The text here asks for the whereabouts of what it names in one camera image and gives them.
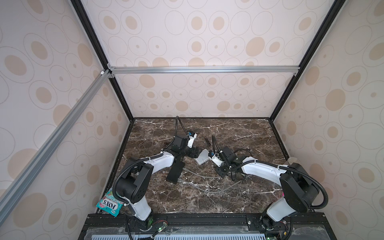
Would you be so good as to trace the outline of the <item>white rectangular box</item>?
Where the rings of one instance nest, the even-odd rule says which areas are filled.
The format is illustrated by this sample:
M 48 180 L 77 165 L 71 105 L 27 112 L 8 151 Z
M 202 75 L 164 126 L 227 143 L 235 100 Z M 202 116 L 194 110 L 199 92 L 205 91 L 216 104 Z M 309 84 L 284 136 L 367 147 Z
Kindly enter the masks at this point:
M 197 162 L 198 165 L 202 165 L 206 163 L 210 157 L 209 157 L 209 151 L 207 149 L 202 150 L 202 152 L 199 154 L 197 158 L 195 158 L 195 161 Z

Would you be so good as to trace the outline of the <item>black network switch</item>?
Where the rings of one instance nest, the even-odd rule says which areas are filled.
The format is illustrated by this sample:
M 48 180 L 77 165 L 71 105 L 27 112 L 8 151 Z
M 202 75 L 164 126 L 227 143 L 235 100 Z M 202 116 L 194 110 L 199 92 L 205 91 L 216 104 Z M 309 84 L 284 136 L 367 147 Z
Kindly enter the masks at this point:
M 172 184 L 177 184 L 184 167 L 185 167 L 184 162 L 176 161 L 175 163 L 173 163 L 166 177 L 166 181 Z

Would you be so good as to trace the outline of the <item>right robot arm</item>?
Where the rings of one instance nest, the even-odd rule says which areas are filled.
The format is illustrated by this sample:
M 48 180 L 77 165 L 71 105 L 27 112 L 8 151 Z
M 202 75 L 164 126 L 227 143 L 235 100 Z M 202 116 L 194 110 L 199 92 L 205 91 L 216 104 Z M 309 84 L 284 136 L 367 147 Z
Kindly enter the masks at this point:
M 291 165 L 268 163 L 252 156 L 238 156 L 227 147 L 211 151 L 208 156 L 217 166 L 216 172 L 221 177 L 236 173 L 252 175 L 271 181 L 282 188 L 282 197 L 270 204 L 262 213 L 260 222 L 265 229 L 272 229 L 291 214 L 323 209 L 329 202 L 325 188 L 309 176 L 298 163 Z

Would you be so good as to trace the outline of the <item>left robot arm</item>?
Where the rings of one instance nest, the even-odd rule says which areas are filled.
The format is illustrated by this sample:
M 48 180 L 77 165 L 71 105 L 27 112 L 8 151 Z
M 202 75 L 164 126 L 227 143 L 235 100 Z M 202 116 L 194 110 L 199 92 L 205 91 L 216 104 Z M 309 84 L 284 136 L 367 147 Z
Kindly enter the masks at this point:
M 200 154 L 199 148 L 193 146 L 196 137 L 195 132 L 186 130 L 180 117 L 175 117 L 175 134 L 171 143 L 157 155 L 131 158 L 115 180 L 112 186 L 114 198 L 128 205 L 145 228 L 153 223 L 153 211 L 145 198 L 152 175 L 171 168 L 166 180 L 176 184 L 185 167 L 184 158 L 197 158 Z

